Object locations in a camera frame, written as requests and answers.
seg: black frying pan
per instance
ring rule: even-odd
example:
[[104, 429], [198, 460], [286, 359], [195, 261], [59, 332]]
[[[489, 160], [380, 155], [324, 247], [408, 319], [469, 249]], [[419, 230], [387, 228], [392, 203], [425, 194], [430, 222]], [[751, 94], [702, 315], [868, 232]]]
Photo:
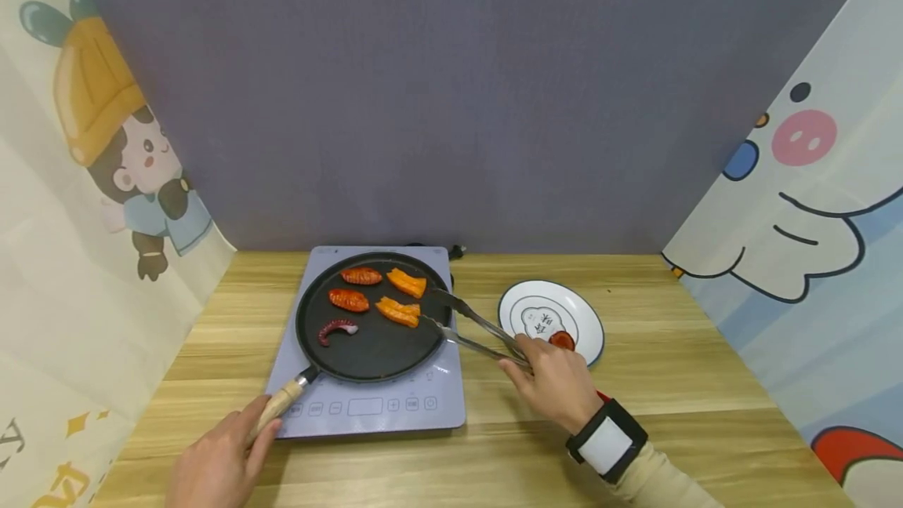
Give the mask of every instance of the black frying pan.
[[[370, 286], [346, 283], [340, 273], [352, 267], [378, 270], [382, 273], [383, 280]], [[394, 268], [403, 270], [412, 277], [426, 278], [427, 289], [438, 287], [448, 290], [439, 273], [429, 265], [400, 253], [362, 253], [323, 271], [305, 290], [296, 312], [298, 344], [310, 360], [310, 367], [273, 394], [251, 434], [251, 441], [265, 425], [297, 401], [304, 389], [322, 372], [355, 383], [386, 381], [420, 366], [439, 349], [444, 337], [434, 325], [421, 322], [417, 328], [408, 328], [392, 322], [376, 309], [375, 303], [382, 296], [388, 296], [402, 304], [418, 302], [422, 314], [435, 318], [442, 324], [448, 325], [452, 319], [451, 308], [437, 301], [417, 300], [394, 288], [386, 278], [386, 273]], [[370, 310], [356, 313], [333, 306], [328, 298], [328, 292], [333, 288], [350, 288], [364, 293], [370, 302]], [[318, 338], [320, 330], [336, 318], [354, 320], [358, 327], [357, 334], [348, 336], [343, 332], [334, 332], [329, 336], [329, 347], [323, 347]]]

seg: cartoon wall panel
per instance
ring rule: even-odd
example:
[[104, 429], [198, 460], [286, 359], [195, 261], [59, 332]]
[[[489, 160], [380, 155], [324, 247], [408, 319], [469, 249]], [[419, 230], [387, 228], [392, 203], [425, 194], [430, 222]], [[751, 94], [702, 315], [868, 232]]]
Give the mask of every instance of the cartoon wall panel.
[[96, 1], [242, 250], [653, 253], [846, 0]]
[[859, 506], [903, 498], [903, 0], [849, 0], [664, 257]]
[[0, 504], [87, 506], [233, 250], [93, 1], [0, 0], [0, 90]]

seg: cartoon pig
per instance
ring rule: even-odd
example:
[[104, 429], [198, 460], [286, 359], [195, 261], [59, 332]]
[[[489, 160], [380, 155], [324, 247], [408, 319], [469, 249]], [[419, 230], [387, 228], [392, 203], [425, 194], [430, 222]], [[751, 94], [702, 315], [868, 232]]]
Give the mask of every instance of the cartoon pig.
[[850, 0], [665, 247], [676, 272], [773, 299], [863, 259], [852, 216], [903, 187], [903, 0]]

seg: hand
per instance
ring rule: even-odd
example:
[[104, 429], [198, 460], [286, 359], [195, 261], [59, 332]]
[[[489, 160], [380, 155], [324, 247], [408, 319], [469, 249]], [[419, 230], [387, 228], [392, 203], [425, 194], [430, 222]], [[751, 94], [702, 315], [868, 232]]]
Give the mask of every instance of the hand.
[[166, 508], [242, 508], [248, 502], [281, 427], [280, 419], [267, 424], [245, 458], [248, 435], [267, 400], [267, 395], [258, 396], [185, 449], [172, 468]]
[[604, 404], [596, 394], [586, 361], [575, 352], [540, 339], [518, 334], [515, 340], [527, 355], [533, 375], [506, 359], [499, 361], [499, 367], [530, 408], [576, 435]]

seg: person's left hand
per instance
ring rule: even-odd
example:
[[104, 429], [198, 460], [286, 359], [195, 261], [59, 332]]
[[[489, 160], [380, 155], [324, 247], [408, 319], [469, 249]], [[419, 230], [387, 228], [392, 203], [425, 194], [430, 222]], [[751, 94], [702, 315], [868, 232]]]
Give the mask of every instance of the person's left hand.
[[248, 435], [268, 400], [258, 396], [185, 449], [172, 469], [166, 508], [242, 508], [248, 502], [281, 427], [280, 419], [271, 421], [245, 454]]

